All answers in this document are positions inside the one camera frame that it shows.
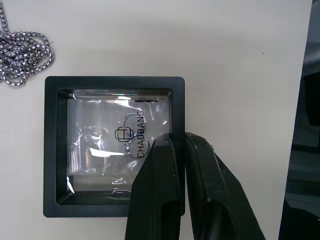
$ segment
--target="printed logo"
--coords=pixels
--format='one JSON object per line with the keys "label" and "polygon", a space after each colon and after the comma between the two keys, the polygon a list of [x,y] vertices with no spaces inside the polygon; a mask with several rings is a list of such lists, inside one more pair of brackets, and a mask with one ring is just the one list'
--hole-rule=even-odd
{"label": "printed logo", "polygon": [[131,139],[134,138],[134,134],[134,131],[128,126],[121,126],[114,132],[115,138],[121,143],[129,142]]}

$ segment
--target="box chain link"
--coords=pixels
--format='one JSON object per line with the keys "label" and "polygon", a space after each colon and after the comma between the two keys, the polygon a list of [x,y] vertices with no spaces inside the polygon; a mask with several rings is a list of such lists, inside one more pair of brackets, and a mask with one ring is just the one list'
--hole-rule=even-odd
{"label": "box chain link", "polygon": [[[19,87],[29,77],[47,69],[54,62],[48,39],[30,31],[10,32],[3,3],[0,1],[0,82]],[[38,66],[44,59],[46,63]]]}

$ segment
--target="white table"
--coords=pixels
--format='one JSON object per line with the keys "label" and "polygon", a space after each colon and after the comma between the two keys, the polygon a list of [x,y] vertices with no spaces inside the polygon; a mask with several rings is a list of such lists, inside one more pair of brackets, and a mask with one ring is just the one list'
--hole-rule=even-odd
{"label": "white table", "polygon": [[[47,76],[181,76],[186,131],[241,182],[278,239],[312,0],[4,0],[12,31],[52,41],[25,87],[0,84],[0,239],[123,240],[126,218],[43,216]],[[192,240],[190,213],[180,239]]]}

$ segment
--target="black frame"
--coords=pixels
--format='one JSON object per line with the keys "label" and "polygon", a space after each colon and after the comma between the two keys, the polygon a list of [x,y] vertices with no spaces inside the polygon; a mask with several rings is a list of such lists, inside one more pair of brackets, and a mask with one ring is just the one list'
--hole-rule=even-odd
{"label": "black frame", "polygon": [[[67,99],[75,90],[170,90],[170,137],[185,195],[185,81],[181,77],[49,76],[45,80],[43,214],[46,217],[127,217],[130,200],[67,193]],[[182,198],[181,215],[185,212]]]}

